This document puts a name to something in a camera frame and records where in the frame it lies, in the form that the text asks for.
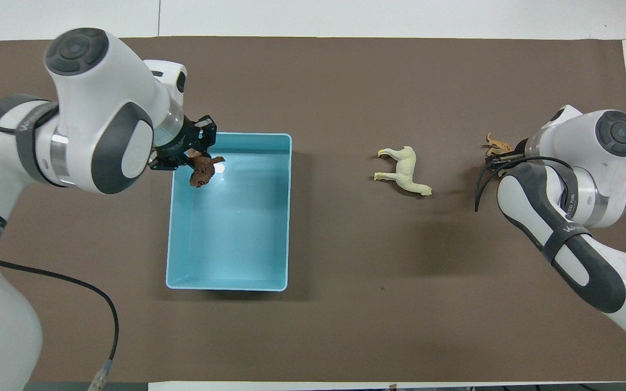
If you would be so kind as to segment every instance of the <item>light blue tray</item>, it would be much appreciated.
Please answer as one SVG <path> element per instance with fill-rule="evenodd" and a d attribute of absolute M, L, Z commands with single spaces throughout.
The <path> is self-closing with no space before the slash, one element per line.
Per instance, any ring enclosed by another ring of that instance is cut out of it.
<path fill-rule="evenodd" d="M 289 269 L 291 136 L 218 132 L 211 156 L 223 173 L 201 188 L 173 173 L 166 285 L 276 291 Z"/>

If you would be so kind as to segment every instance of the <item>white toy animal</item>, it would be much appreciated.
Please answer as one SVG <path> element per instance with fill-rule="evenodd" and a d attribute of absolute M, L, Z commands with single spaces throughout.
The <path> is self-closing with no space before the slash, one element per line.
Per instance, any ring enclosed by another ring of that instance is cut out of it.
<path fill-rule="evenodd" d="M 419 193 L 423 196 L 429 196 L 431 194 L 431 188 L 429 186 L 420 185 L 412 181 L 412 174 L 415 172 L 415 163 L 417 162 L 417 155 L 414 149 L 408 146 L 405 146 L 405 148 L 400 151 L 385 148 L 378 151 L 378 157 L 383 155 L 390 156 L 398 161 L 395 166 L 395 173 L 376 173 L 373 176 L 374 181 L 391 180 L 395 181 L 401 188 L 412 191 L 412 193 Z"/>

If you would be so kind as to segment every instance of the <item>animal figurine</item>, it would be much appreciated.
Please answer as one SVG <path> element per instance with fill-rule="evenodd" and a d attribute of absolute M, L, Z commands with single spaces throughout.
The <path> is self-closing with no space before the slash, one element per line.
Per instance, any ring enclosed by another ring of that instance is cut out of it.
<path fill-rule="evenodd" d="M 504 141 L 492 140 L 490 136 L 492 136 L 492 132 L 487 133 L 488 144 L 486 145 L 486 147 L 490 147 L 489 151 L 487 151 L 487 156 L 490 156 L 492 154 L 505 154 L 514 150 L 514 147 L 510 146 L 507 143 L 504 143 Z"/>
<path fill-rule="evenodd" d="M 419 193 L 423 196 L 429 196 L 431 194 L 431 188 L 429 186 L 416 184 L 412 181 L 412 174 L 415 172 L 415 163 L 417 162 L 417 155 L 414 149 L 408 146 L 405 146 L 405 148 L 400 151 L 385 148 L 378 151 L 378 157 L 383 155 L 390 156 L 398 161 L 395 166 L 395 173 L 375 173 L 373 175 L 374 181 L 395 181 L 398 186 L 412 193 Z"/>
<path fill-rule="evenodd" d="M 217 156 L 213 159 L 202 156 L 202 153 L 194 149 L 188 149 L 187 156 L 195 168 L 190 175 L 190 186 L 198 188 L 208 184 L 211 177 L 214 176 L 214 164 L 226 161 L 223 156 Z"/>

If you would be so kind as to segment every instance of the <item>brown mat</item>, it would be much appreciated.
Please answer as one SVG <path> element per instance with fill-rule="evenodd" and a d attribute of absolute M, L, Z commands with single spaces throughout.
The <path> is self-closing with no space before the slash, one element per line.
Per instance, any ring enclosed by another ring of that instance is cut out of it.
<path fill-rule="evenodd" d="M 143 58 L 185 64 L 185 112 L 220 131 L 293 137 L 289 287 L 164 285 L 171 174 L 113 196 L 25 190 L 0 257 L 97 284 L 122 322 L 112 380 L 626 381 L 626 334 L 572 292 L 499 212 L 472 211 L 492 136 L 517 143 L 564 104 L 626 111 L 618 41 L 162 37 Z M 0 97 L 55 99 L 44 41 L 0 42 Z M 425 199 L 374 182 L 413 146 Z M 626 251 L 626 216 L 596 238 Z M 105 304 L 5 272 L 45 346 L 33 380 L 87 381 Z"/>

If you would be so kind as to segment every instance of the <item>robotic arm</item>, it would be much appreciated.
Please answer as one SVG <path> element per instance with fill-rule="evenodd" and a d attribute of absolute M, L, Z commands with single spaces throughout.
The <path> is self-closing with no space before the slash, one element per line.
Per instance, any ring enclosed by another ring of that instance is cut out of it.
<path fill-rule="evenodd" d="M 99 29 L 61 35 L 45 64 L 59 104 L 25 94 L 0 99 L 0 235 L 21 191 L 35 181 L 113 194 L 147 163 L 176 170 L 191 165 L 188 149 L 209 156 L 216 124 L 184 116 L 183 65 L 142 61 Z M 41 346 L 35 311 L 0 273 L 0 390 L 24 388 Z M 90 389 L 102 389 L 110 363 Z"/>
<path fill-rule="evenodd" d="M 615 223 L 626 206 L 626 114 L 565 106 L 534 138 L 495 159 L 524 156 L 571 168 L 517 164 L 499 184 L 499 208 L 585 302 L 626 331 L 626 253 L 584 228 Z"/>

